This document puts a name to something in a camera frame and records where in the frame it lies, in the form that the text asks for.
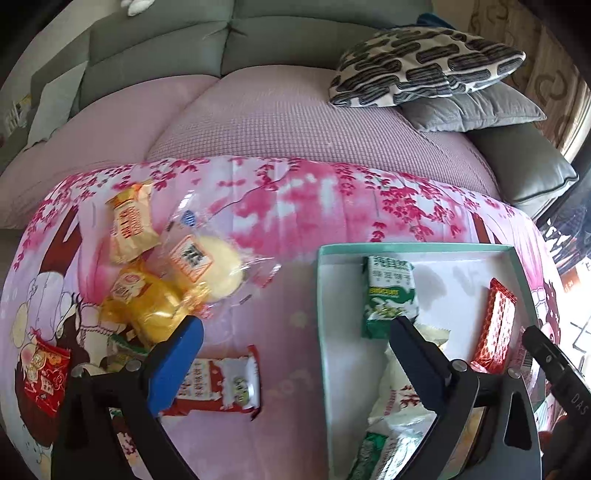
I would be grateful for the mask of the red wafer packet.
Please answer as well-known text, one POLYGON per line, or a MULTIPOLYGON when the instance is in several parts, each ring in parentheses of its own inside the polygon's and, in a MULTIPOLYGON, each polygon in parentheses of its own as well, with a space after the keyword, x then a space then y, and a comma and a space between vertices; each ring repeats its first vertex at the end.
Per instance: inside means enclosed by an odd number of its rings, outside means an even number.
POLYGON ((479 373, 502 374, 513 332, 517 297, 498 279, 489 285, 485 318, 471 367, 479 373))

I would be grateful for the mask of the green barcode biscuit packet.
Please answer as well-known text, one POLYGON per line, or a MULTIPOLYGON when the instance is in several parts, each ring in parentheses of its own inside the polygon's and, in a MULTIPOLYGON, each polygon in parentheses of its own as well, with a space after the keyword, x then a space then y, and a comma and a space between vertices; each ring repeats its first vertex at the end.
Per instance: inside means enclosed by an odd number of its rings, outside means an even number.
POLYGON ((395 479, 412 458, 436 419, 434 412, 418 417, 384 417, 366 430, 348 479, 395 479))

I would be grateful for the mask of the red white snack packet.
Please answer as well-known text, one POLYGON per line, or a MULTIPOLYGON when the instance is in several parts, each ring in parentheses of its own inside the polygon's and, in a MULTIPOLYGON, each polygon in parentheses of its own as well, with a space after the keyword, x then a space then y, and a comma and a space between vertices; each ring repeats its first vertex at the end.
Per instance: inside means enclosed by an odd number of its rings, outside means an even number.
POLYGON ((238 357, 197 358, 171 404, 167 416, 185 416, 191 411, 249 414, 262 409, 259 352, 249 345, 238 357))

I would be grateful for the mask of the cream egg roll packet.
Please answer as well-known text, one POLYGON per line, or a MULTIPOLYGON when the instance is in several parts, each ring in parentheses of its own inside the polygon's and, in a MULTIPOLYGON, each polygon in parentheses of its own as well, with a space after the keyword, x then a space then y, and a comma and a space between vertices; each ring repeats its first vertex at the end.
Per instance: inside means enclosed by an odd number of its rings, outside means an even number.
POLYGON ((134 183, 106 202, 113 214, 110 260, 126 264, 160 243, 152 224, 152 183, 134 183))

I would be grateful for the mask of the clear steamed bun packet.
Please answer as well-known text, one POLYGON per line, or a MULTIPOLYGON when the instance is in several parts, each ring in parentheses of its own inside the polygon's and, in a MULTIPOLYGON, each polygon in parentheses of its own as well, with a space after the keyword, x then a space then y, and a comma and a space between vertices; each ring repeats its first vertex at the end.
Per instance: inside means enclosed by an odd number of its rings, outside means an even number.
POLYGON ((162 231, 153 265, 204 320, 245 303, 281 268, 273 256, 250 253, 221 233, 193 190, 181 198, 162 231))

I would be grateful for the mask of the red nice snack bag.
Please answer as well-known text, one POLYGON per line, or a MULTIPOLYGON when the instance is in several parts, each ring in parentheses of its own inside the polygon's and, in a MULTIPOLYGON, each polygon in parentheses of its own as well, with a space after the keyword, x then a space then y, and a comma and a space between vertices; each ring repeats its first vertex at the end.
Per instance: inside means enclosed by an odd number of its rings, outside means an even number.
POLYGON ((24 394, 50 418, 56 418, 65 397, 70 351, 35 334, 20 353, 24 394))

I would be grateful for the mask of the green seaweed snack packet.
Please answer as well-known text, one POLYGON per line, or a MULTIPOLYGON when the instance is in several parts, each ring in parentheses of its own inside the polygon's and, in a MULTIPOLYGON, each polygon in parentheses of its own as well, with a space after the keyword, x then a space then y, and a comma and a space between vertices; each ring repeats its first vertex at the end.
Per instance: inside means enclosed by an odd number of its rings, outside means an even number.
POLYGON ((113 334, 107 340, 106 370, 118 372, 130 360, 143 362, 148 353, 144 347, 131 345, 121 335, 113 334))

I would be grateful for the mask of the yellow bread packet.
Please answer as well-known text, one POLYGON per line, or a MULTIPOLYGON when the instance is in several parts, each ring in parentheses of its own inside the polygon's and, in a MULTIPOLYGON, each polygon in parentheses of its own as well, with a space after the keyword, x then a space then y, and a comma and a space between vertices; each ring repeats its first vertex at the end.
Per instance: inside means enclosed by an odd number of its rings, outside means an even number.
POLYGON ((99 321, 130 325, 144 345, 153 346, 168 340, 210 293, 204 282, 180 292, 138 259, 120 270, 100 305, 99 321))

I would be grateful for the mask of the pink cartoon print cloth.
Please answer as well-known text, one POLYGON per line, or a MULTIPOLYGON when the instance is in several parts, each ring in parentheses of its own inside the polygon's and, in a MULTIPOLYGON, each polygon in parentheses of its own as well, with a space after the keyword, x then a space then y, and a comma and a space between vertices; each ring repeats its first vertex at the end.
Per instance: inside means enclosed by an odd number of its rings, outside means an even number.
POLYGON ((98 307, 118 270, 109 261, 108 200, 150 181, 152 218, 165 226, 188 192, 214 228, 240 247, 280 262, 270 285, 228 312, 211 355, 259 349, 263 410, 193 412, 163 425, 204 479, 324 479, 315 258, 325 244, 498 243, 516 248, 537 316, 559 330, 560 280, 542 237, 523 212, 467 189, 406 173, 303 159, 209 157, 102 166, 32 184, 33 169, 1 180, 1 225, 16 234, 1 300, 1 413, 26 470, 50 475, 56 421, 27 397, 34 339, 97 364, 115 330, 98 307))

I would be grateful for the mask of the grey cushion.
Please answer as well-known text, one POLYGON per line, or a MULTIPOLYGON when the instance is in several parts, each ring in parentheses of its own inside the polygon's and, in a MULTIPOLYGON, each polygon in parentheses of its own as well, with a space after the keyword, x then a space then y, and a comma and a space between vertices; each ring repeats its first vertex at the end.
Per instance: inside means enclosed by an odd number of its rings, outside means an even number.
POLYGON ((452 97, 421 98, 400 106, 421 132, 466 133, 546 120, 543 110, 506 83, 452 97))

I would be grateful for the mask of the light grey pillow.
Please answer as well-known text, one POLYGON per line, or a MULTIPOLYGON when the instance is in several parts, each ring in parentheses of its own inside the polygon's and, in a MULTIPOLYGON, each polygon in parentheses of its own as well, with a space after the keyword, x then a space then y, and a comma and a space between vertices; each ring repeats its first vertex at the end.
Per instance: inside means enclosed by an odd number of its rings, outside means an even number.
POLYGON ((45 85, 27 137, 27 148, 48 140, 69 118, 88 62, 69 69, 45 85))

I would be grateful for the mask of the black white patterned pillow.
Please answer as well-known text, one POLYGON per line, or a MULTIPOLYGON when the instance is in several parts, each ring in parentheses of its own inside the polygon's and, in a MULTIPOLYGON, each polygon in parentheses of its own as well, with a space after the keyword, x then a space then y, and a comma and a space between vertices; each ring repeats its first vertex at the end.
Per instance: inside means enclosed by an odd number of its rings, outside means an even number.
POLYGON ((338 107, 396 107, 488 88, 510 76, 526 53, 446 27, 397 27, 342 54, 329 85, 338 107))

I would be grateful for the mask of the pink sofa seat cover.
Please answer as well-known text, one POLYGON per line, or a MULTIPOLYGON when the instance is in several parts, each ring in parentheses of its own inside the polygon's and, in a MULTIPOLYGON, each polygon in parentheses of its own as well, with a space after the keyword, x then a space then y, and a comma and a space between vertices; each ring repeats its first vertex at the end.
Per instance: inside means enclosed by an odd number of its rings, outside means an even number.
POLYGON ((352 163, 498 196, 491 168, 465 135, 419 132, 393 108, 332 106, 331 80, 325 69, 259 66, 224 78, 156 79, 109 94, 7 166, 1 224, 23 228, 72 174, 166 157, 352 163))

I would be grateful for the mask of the grey sofa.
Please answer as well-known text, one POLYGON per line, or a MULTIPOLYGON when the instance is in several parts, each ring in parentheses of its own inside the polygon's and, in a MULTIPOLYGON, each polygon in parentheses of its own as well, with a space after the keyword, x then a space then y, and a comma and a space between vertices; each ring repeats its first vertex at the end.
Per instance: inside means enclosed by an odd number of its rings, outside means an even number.
MULTIPOLYGON (((31 78, 29 115, 34 118, 46 84, 83 62, 68 121, 109 94, 156 79, 224 78, 259 66, 318 68, 334 76, 346 49, 433 10, 429 1, 158 1, 136 17, 120 11, 96 21, 49 60, 31 78)), ((28 133, 16 130, 2 147, 1 176, 30 149, 28 133)), ((461 134, 491 168, 499 188, 494 198, 530 216, 577 181, 533 123, 461 134)))

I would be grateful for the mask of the grey white plush toy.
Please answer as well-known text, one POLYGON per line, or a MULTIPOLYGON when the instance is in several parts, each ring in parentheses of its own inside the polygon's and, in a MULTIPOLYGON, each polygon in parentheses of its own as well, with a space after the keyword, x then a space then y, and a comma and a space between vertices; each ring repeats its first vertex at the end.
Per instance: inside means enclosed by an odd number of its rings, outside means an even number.
POLYGON ((121 0, 120 6, 126 11, 128 17, 134 17, 153 5, 155 0, 121 0))

